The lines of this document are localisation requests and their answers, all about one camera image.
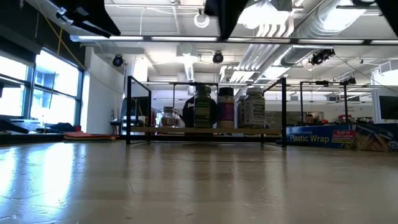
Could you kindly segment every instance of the ceiling light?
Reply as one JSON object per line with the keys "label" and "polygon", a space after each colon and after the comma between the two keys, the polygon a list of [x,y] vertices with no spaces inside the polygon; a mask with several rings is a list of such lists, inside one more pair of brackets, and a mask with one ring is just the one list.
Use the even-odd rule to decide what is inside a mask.
{"label": "ceiling light", "polygon": [[90,42],[97,40],[109,40],[109,41],[137,41],[144,40],[143,37],[139,36],[111,36],[110,38],[95,36],[95,35],[71,35],[70,39],[74,42]]}
{"label": "ceiling light", "polygon": [[372,40],[371,44],[398,44],[398,40]]}
{"label": "ceiling light", "polygon": [[363,40],[303,39],[299,44],[362,44]]}
{"label": "ceiling light", "polygon": [[293,45],[293,48],[298,48],[298,49],[333,49],[333,46],[322,46],[322,45]]}
{"label": "ceiling light", "polygon": [[218,85],[222,86],[247,86],[246,83],[219,83]]}
{"label": "ceiling light", "polygon": [[230,37],[228,39],[228,42],[249,42],[249,43],[253,43],[253,42],[259,42],[259,43],[290,43],[290,39],[286,39],[286,38],[252,38],[252,37]]}
{"label": "ceiling light", "polygon": [[217,37],[151,37],[154,41],[217,41]]}
{"label": "ceiling light", "polygon": [[143,85],[169,85],[169,82],[141,82]]}

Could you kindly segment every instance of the black metal shelf frame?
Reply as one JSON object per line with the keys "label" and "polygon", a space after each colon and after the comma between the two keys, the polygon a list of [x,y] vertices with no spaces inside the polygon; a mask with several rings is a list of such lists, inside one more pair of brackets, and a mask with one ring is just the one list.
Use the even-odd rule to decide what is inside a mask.
{"label": "black metal shelf frame", "polygon": [[[138,84],[143,87],[146,91],[148,91],[148,124],[152,124],[152,116],[150,115],[151,107],[152,107],[152,92],[148,87],[143,85],[141,82],[136,80],[133,76],[127,77],[127,99],[131,99],[131,90],[132,84]],[[211,85],[216,86],[218,90],[218,83],[198,83],[198,82],[175,82],[170,83],[173,85],[173,106],[174,106],[174,99],[175,99],[175,86],[176,85],[191,85],[191,86],[198,86],[198,85]],[[264,143],[276,143],[279,142],[279,145],[282,147],[286,147],[286,126],[287,126],[287,119],[286,119],[286,111],[287,111],[287,99],[286,99],[286,78],[281,78],[277,80],[274,84],[272,84],[269,88],[263,91],[263,94],[275,87],[276,85],[282,86],[282,128],[281,128],[281,135],[282,137],[278,136],[267,136],[266,138],[262,134],[261,137],[239,137],[239,136],[178,136],[178,135],[168,135],[168,136],[158,136],[158,135],[151,135],[151,133],[145,133],[145,135],[131,135],[131,100],[127,100],[127,124],[126,124],[126,135],[120,135],[120,139],[126,140],[126,144],[132,144],[131,141],[138,141],[140,143],[142,141],[201,141],[201,142],[258,142],[261,144]]]}

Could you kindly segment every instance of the bottle cap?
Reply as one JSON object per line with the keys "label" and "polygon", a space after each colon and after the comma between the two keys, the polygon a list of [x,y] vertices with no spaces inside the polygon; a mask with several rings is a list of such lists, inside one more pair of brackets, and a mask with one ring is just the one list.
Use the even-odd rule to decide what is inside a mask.
{"label": "bottle cap", "polygon": [[248,88],[246,90],[246,94],[249,94],[249,93],[261,93],[262,94],[262,88],[256,88],[256,87]]}

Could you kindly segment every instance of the white wall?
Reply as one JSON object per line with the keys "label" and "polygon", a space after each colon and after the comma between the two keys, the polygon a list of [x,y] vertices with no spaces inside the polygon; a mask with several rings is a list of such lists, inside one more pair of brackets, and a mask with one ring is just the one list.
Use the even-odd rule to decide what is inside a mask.
{"label": "white wall", "polygon": [[92,47],[86,48],[85,66],[81,128],[90,134],[111,134],[111,111],[116,106],[119,116],[123,75],[101,60]]}

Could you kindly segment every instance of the glass jar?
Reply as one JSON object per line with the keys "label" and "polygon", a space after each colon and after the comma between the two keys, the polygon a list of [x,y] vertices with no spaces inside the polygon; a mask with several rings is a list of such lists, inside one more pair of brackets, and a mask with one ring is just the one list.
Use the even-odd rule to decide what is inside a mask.
{"label": "glass jar", "polygon": [[234,128],[234,119],[235,119],[234,89],[231,87],[220,88],[218,92],[217,104],[218,104],[218,127]]}
{"label": "glass jar", "polygon": [[236,127],[244,128],[244,99],[246,96],[240,96],[236,102]]}
{"label": "glass jar", "polygon": [[177,115],[174,113],[173,107],[163,107],[162,117],[160,119],[160,127],[175,128],[177,125]]}
{"label": "glass jar", "polygon": [[264,128],[266,123],[266,101],[261,88],[248,88],[244,99],[245,128]]}
{"label": "glass jar", "polygon": [[195,128],[211,128],[211,88],[208,86],[197,86],[195,90],[195,107],[193,126]]}

